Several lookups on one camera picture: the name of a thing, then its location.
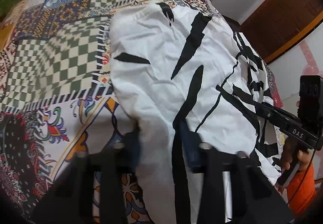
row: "black cable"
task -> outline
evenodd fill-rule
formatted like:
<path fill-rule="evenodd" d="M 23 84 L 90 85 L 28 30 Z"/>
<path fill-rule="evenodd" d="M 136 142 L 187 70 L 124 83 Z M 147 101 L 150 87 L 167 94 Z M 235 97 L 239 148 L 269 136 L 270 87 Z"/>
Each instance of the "black cable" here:
<path fill-rule="evenodd" d="M 314 155 L 315 155 L 316 148 L 317 148 L 318 144 L 319 144 L 319 137 L 318 137 L 318 141 L 316 142 L 315 149 L 314 149 L 313 155 L 312 155 L 312 157 L 311 157 L 311 161 L 309 162 L 309 165 L 307 166 L 307 169 L 306 169 L 306 171 L 305 171 L 304 177 L 303 177 L 303 179 L 302 179 L 301 183 L 299 183 L 299 185 L 298 185 L 298 187 L 297 187 L 297 189 L 296 189 L 295 193 L 293 194 L 293 196 L 292 196 L 292 197 L 290 198 L 290 200 L 288 201 L 287 205 L 288 205 L 288 204 L 292 201 L 292 199 L 295 197 L 295 195 L 296 195 L 297 191 L 299 190 L 299 188 L 301 187 L 302 183 L 304 182 L 304 179 L 305 179 L 305 177 L 306 177 L 306 174 L 307 174 L 307 172 L 308 172 L 308 170 L 309 170 L 309 167 L 311 166 L 311 163 L 312 163 L 312 161 L 313 161 L 313 158 L 314 158 Z"/>

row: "human hand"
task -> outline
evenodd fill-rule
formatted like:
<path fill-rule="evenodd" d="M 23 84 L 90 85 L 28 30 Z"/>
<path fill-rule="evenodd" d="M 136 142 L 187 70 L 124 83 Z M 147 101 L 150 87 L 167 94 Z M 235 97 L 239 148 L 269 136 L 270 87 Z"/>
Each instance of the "human hand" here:
<path fill-rule="evenodd" d="M 279 161 L 279 166 L 281 169 L 284 169 L 284 170 L 290 169 L 290 163 L 293 161 L 293 151 L 294 151 L 293 143 L 290 137 L 288 137 L 285 141 L 282 157 Z M 297 157 L 298 157 L 298 160 L 301 162 L 301 165 L 298 170 L 299 171 L 306 170 L 308 165 L 310 164 L 312 154 L 309 152 L 309 150 L 307 151 L 299 150 Z"/>

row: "orange jacket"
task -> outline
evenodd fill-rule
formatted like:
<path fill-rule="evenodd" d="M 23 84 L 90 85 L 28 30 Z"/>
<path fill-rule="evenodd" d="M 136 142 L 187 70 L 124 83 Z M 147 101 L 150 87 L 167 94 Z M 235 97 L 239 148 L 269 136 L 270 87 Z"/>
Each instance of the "orange jacket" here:
<path fill-rule="evenodd" d="M 293 179 L 290 181 L 287 189 L 288 201 L 292 198 L 296 192 L 300 182 L 304 177 L 305 171 L 296 173 Z M 315 195 L 315 184 L 314 184 L 314 168 L 310 165 L 310 168 L 306 174 L 306 177 L 299 187 L 296 195 L 289 203 L 290 209 L 293 211 L 294 215 L 297 217 L 304 212 L 306 207 L 310 204 L 312 198 Z"/>

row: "patterned quilt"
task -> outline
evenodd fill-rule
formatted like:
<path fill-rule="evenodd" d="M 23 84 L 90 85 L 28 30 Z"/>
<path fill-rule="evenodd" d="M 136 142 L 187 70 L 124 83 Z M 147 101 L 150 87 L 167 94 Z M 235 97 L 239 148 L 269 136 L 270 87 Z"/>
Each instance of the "patterned quilt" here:
<path fill-rule="evenodd" d="M 77 151 L 98 153 L 133 130 L 110 80 L 110 20 L 126 7 L 160 2 L 222 17 L 209 0 L 25 0 L 18 5 L 23 10 L 0 52 L 0 185 L 25 218 Z M 274 77 L 267 73 L 281 107 Z M 100 222 L 100 172 L 94 179 L 93 220 Z M 153 223 L 135 174 L 124 174 L 121 181 L 128 223 Z"/>

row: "wooden door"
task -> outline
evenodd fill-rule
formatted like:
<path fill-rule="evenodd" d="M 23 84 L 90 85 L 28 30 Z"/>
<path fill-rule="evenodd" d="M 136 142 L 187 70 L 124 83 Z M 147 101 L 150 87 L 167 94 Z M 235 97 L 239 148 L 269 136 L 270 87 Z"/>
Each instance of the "wooden door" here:
<path fill-rule="evenodd" d="M 322 11 L 321 0 L 265 0 L 241 25 L 241 31 L 270 62 L 302 39 L 311 23 L 323 18 Z"/>

